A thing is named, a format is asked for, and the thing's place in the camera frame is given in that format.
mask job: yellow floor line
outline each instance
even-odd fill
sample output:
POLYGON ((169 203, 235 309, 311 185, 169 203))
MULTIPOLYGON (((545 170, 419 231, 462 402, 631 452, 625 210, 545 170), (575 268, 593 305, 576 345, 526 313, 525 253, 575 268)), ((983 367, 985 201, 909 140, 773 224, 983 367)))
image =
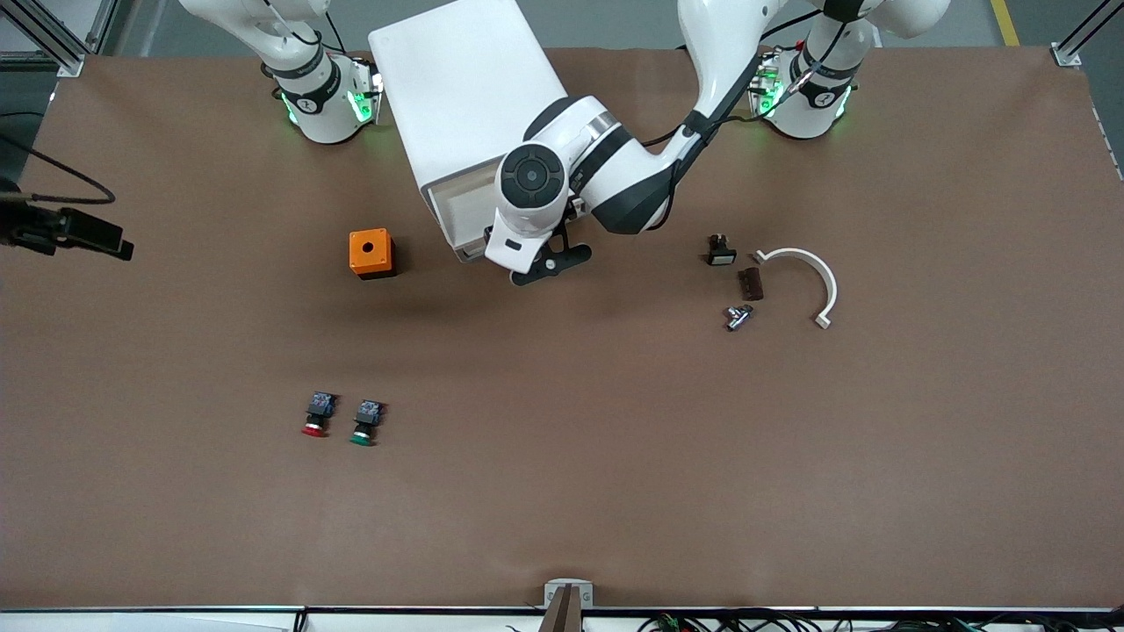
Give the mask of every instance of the yellow floor line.
POLYGON ((995 11, 995 20, 999 22, 1003 43, 1007 46, 1018 46, 1018 34, 1015 33, 1015 22, 1010 21, 1006 0, 991 0, 991 10, 995 11))

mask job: white box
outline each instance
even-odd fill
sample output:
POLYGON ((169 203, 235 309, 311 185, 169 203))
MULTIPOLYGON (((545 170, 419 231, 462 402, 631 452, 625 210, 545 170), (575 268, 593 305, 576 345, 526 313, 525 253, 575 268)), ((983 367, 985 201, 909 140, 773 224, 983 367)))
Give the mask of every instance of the white box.
POLYGON ((498 161, 562 83, 515 0, 456 0, 368 42, 418 190, 457 255, 479 255, 498 161))

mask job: orange box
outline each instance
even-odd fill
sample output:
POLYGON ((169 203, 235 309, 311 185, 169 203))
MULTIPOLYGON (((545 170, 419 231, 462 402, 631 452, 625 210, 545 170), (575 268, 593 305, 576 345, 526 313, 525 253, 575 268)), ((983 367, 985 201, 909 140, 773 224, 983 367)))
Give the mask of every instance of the orange box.
POLYGON ((395 265, 395 240, 386 228, 356 231, 347 245, 351 269, 360 279, 386 279, 398 274, 395 265))

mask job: white curved bracket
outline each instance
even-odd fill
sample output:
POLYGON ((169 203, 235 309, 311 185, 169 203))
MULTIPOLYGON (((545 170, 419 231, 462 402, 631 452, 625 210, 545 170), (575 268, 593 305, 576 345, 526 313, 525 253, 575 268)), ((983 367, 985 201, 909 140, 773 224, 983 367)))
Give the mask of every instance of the white curved bracket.
POLYGON ((792 256, 799 259, 800 261, 804 261, 808 265, 815 268, 816 272, 819 272, 819 276, 823 277, 824 286, 827 287, 827 305, 825 305, 823 310, 821 310, 819 314, 816 315, 816 324, 825 329, 830 327, 832 320, 831 318, 827 317, 827 313, 831 312, 833 307, 835 307, 835 298, 839 296, 840 291, 840 287, 835 282, 835 274, 832 273, 832 269, 828 268, 826 263, 824 263, 823 259, 819 259, 815 254, 812 254, 810 252, 800 249, 779 249, 770 252, 769 254, 758 251, 753 255, 753 259, 756 259, 758 263, 764 263, 770 259, 776 259, 779 256, 792 256))

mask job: metal fitting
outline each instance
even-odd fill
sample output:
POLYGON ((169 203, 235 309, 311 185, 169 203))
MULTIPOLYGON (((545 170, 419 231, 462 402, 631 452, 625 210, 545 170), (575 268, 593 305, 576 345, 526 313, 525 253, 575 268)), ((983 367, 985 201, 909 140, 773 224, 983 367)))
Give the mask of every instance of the metal fitting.
POLYGON ((742 328, 742 325, 745 324, 746 320, 753 317, 753 308, 749 305, 743 305, 741 307, 727 307, 726 317, 729 318, 729 322, 726 323, 726 331, 736 332, 742 328))

